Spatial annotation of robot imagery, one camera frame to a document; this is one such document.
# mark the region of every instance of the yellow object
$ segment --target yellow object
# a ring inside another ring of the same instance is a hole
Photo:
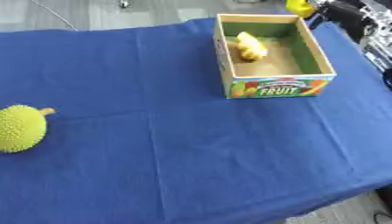
[[[316,11],[306,0],[286,0],[286,9],[301,18],[308,18]]]
[[[53,113],[52,108],[37,110],[25,105],[0,110],[0,151],[25,151],[39,143],[46,134],[45,116]]]
[[[243,31],[235,39],[244,60],[259,60],[268,53],[267,48],[249,33]]]

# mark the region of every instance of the fruit stem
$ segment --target fruit stem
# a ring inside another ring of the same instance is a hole
[[[56,113],[56,110],[54,110],[54,108],[42,108],[39,110],[39,113],[41,113],[42,116],[48,116]]]

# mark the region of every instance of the green spiky fruit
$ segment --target green spiky fruit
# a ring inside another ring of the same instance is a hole
[[[45,115],[52,113],[51,108],[37,110],[25,105],[0,110],[0,151],[25,151],[39,143],[46,134]]]

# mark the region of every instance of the cardboard box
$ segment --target cardboard box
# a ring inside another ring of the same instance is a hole
[[[235,37],[248,32],[268,49],[254,62],[240,57]],[[227,98],[314,96],[336,73],[301,17],[219,14],[215,50]]]

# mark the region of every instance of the cable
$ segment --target cable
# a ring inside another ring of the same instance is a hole
[[[47,11],[49,11],[52,15],[54,15],[55,17],[59,18],[61,21],[63,21],[66,25],[68,25],[71,29],[73,29],[74,31],[78,31],[78,29],[76,29],[70,22],[68,22],[66,19],[64,19],[61,15],[59,15],[57,12],[55,12],[54,10],[51,10],[49,7],[43,5],[42,3],[37,2],[36,0],[30,0],[31,2],[35,3],[36,5],[46,9]]]
[[[388,217],[390,219],[392,219],[392,215],[388,214],[388,213],[384,213],[384,212],[377,212],[373,215],[373,221],[375,224],[380,224],[380,222],[378,221],[377,217],[378,216],[384,216],[384,217]]]

